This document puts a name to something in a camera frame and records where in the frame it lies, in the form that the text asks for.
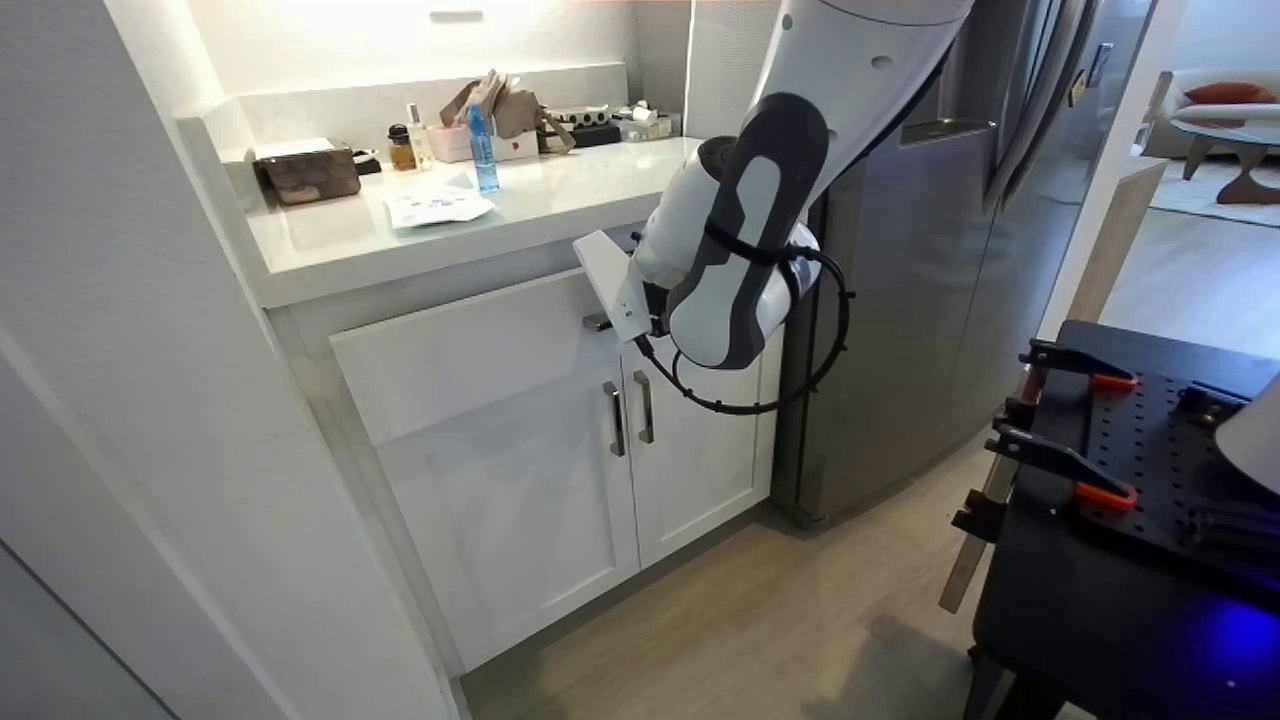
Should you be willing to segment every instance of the cabinet door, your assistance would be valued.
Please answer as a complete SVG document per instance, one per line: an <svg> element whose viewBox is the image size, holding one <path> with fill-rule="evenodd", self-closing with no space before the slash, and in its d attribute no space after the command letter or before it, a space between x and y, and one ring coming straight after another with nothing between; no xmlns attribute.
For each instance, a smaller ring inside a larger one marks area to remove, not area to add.
<svg viewBox="0 0 1280 720"><path fill-rule="evenodd" d="M722 529L768 492L774 418L722 414L684 400L645 354L629 354L632 483L641 563L658 563ZM680 379L707 400L754 403L776 386L776 344L746 372Z"/></svg>
<svg viewBox="0 0 1280 720"><path fill-rule="evenodd" d="M591 311L568 272L332 338L465 668L638 571L620 354Z"/></svg>

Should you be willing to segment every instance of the black cable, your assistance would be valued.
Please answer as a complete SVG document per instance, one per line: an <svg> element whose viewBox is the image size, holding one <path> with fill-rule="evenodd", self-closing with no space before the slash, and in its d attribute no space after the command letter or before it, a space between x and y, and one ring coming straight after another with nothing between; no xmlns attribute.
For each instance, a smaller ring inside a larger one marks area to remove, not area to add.
<svg viewBox="0 0 1280 720"><path fill-rule="evenodd" d="M815 264L823 268L823 275L833 275L833 282L837 282L837 293L840 293L840 301L837 301L837 338L833 338L829 354L815 365L815 372L811 372L806 382L782 392L782 395L768 400L768 403L724 403L724 400L695 395L695 392L680 379L680 352L671 354L671 366L665 366L665 365L658 360L648 335L641 335L641 338L638 338L641 354L645 354L680 395L687 395L691 403L699 403L699 406L707 406L707 413L722 413L722 414L764 414L764 413L776 413L776 406L798 403L802 395L815 392L815 382L822 382L822 379L837 366L837 360L847 352L847 303L853 303L853 293L847 293L844 272L837 268L837 258L829 258L823 252L815 252L815 246L785 246L785 252L776 252L768 264L776 264L776 268L785 272L790 296L794 296L794 311L798 311L798 303L802 303L802 278L798 278L798 272L794 272L794 258L798 258L798 255L802 255L802 258L815 258Z"/></svg>

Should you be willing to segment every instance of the kitchen counter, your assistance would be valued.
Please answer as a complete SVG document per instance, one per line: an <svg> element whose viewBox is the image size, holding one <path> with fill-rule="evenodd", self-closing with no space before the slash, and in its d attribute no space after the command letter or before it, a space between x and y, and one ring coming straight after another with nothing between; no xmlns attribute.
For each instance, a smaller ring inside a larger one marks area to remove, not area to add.
<svg viewBox="0 0 1280 720"><path fill-rule="evenodd" d="M562 243L591 227L641 223L695 141L609 143L534 164L499 164L491 211L470 223L392 230L386 200L413 185L457 185L471 164L363 176L360 196L247 216L264 275L264 306L356 293L416 272Z"/></svg>

